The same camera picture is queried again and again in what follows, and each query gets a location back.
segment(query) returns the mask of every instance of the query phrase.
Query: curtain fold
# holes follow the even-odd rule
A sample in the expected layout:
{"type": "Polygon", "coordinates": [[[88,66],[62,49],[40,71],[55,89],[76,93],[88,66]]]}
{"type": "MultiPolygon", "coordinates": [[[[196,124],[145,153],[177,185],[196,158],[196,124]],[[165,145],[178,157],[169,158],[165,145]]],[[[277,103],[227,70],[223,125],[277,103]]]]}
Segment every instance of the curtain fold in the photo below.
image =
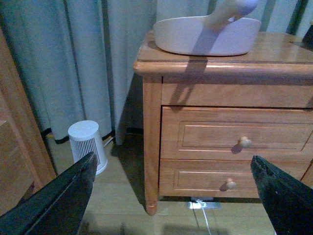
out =
{"type": "MultiPolygon", "coordinates": [[[[99,123],[121,144],[143,128],[141,77],[133,62],[156,21],[210,14],[223,0],[0,0],[2,28],[41,130],[56,140],[73,123],[99,123]]],[[[303,37],[313,0],[260,0],[247,17],[262,31],[303,37]]]]}

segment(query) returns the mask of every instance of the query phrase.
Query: wooden floor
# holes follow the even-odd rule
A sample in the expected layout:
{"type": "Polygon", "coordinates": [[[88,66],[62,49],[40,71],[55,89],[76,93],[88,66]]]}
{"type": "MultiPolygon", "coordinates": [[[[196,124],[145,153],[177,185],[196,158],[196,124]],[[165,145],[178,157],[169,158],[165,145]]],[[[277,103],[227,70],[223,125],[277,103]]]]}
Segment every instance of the wooden floor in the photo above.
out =
{"type": "MultiPolygon", "coordinates": [[[[73,164],[69,142],[47,142],[58,173],[73,164]]],[[[108,167],[94,182],[81,235],[207,235],[202,210],[189,210],[189,198],[160,198],[155,216],[143,208],[143,137],[127,135],[122,146],[106,146],[108,167]]],[[[273,235],[262,204],[255,200],[222,200],[206,210],[212,235],[273,235]]]]}

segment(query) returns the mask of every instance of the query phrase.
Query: white basin with handle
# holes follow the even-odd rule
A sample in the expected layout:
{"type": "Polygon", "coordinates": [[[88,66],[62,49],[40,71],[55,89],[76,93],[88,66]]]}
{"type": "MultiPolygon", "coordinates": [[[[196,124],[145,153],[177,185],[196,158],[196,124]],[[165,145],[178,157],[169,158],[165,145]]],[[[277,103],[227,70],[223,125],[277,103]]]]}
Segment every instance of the white basin with handle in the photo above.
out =
{"type": "Polygon", "coordinates": [[[250,51],[261,22],[243,18],[258,0],[225,0],[208,16],[181,17],[154,24],[156,45],[186,55],[231,56],[250,51]]]}

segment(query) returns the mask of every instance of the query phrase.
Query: white bowl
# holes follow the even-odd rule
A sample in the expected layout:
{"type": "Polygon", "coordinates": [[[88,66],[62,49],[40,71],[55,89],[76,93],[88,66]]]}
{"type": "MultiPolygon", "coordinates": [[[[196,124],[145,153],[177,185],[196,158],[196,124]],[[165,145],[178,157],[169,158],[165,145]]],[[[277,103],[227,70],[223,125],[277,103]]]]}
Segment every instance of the white bowl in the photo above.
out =
{"type": "Polygon", "coordinates": [[[153,26],[156,45],[177,54],[231,56],[250,51],[261,22],[240,18],[220,30],[208,27],[207,16],[162,20],[153,26]]]}

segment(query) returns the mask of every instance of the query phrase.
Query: nightstand top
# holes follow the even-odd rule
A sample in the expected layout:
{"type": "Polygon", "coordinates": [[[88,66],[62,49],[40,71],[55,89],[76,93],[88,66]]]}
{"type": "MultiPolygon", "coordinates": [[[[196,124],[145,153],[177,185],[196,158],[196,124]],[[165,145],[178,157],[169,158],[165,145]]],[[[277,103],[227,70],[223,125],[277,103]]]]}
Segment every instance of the nightstand top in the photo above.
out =
{"type": "Polygon", "coordinates": [[[260,32],[250,52],[239,56],[190,56],[161,50],[149,31],[138,52],[134,70],[139,74],[265,72],[309,75],[313,51],[301,47],[301,39],[286,33],[260,32]]]}

